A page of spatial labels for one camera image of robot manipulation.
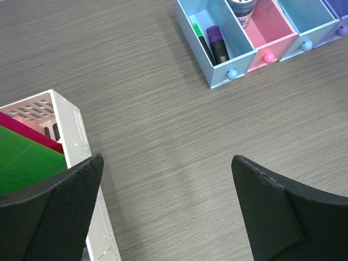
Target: pink drawer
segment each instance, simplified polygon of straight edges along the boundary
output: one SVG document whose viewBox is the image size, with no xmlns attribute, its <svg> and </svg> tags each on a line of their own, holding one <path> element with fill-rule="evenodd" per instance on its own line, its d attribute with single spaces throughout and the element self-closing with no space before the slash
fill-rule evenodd
<svg viewBox="0 0 348 261">
<path fill-rule="evenodd" d="M 249 71 L 277 61 L 298 35 L 274 0 L 258 0 L 245 32 L 257 50 Z"/>
</svg>

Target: green folder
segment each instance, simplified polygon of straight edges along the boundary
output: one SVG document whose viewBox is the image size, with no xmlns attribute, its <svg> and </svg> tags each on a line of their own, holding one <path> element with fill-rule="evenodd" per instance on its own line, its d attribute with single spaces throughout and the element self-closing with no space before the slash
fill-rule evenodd
<svg viewBox="0 0 348 261">
<path fill-rule="evenodd" d="M 64 155 L 0 126 L 0 195 L 67 169 Z"/>
</svg>

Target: jar lid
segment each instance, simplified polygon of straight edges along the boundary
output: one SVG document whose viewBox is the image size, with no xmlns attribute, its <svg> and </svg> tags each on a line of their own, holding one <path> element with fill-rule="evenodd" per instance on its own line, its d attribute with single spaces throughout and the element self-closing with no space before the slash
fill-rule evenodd
<svg viewBox="0 0 348 261">
<path fill-rule="evenodd" d="M 257 0 L 227 0 L 232 10 L 237 13 L 243 13 L 255 8 Z"/>
</svg>

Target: white plastic tray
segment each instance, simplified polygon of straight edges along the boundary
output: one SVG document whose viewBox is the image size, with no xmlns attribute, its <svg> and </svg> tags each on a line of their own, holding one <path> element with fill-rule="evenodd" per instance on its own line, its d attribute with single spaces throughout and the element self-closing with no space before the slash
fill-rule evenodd
<svg viewBox="0 0 348 261">
<path fill-rule="evenodd" d="M 92 155 L 80 110 L 54 90 L 0 107 L 0 111 L 48 127 L 51 137 L 52 126 L 57 123 L 67 167 Z M 101 187 L 86 244 L 91 261 L 121 261 Z"/>
</svg>

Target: purple marker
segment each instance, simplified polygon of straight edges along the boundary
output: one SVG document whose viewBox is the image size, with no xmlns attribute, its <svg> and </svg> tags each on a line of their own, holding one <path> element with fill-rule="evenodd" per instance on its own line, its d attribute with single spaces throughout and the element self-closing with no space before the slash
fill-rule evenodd
<svg viewBox="0 0 348 261">
<path fill-rule="evenodd" d="M 219 26 L 207 28 L 207 35 L 216 64 L 222 64 L 228 61 L 229 56 Z"/>
</svg>

